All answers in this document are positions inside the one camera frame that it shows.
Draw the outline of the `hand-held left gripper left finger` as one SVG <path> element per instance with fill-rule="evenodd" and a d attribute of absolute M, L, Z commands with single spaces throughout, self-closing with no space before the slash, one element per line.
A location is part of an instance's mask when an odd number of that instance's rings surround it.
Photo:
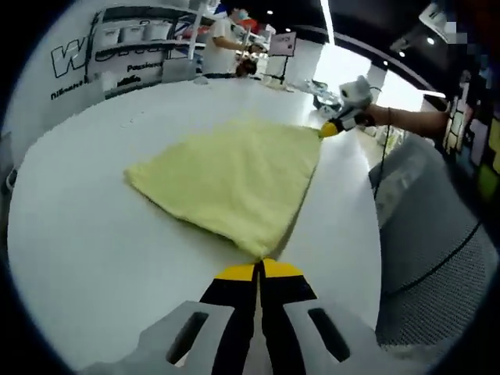
<path fill-rule="evenodd" d="M 137 347 L 86 374 L 240 374 L 254 333 L 258 266 L 231 266 L 199 301 L 181 303 L 143 330 Z"/>

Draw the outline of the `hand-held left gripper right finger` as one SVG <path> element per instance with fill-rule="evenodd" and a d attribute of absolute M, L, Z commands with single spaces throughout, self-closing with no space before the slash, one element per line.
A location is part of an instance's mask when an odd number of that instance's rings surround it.
<path fill-rule="evenodd" d="M 423 374 L 425 365 L 397 359 L 377 343 L 375 332 L 333 300 L 320 299 L 290 263 L 262 261 L 262 282 L 271 287 L 290 323 L 306 374 Z"/>

